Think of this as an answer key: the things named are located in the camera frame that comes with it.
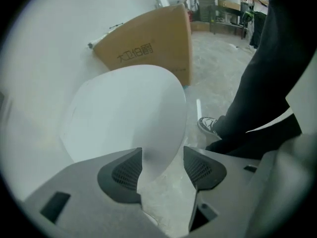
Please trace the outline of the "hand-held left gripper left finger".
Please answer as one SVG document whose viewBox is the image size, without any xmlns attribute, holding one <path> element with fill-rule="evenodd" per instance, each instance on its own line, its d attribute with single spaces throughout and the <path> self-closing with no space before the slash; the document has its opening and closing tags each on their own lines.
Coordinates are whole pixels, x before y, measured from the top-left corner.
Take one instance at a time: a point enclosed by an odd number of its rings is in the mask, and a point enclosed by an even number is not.
<svg viewBox="0 0 317 238">
<path fill-rule="evenodd" d="M 36 189 L 24 207 L 51 238 L 157 238 L 137 183 L 142 149 L 74 163 Z"/>
</svg>

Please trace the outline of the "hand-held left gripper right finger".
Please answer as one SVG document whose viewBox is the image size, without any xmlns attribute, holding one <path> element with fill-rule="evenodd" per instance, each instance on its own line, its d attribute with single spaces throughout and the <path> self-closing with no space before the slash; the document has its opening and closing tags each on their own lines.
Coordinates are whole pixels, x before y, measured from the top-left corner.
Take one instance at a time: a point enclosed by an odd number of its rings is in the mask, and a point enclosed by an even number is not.
<svg viewBox="0 0 317 238">
<path fill-rule="evenodd" d="M 204 225 L 223 232 L 239 215 L 238 194 L 254 175 L 258 160 L 184 147 L 184 169 L 196 190 L 189 232 Z"/>
</svg>

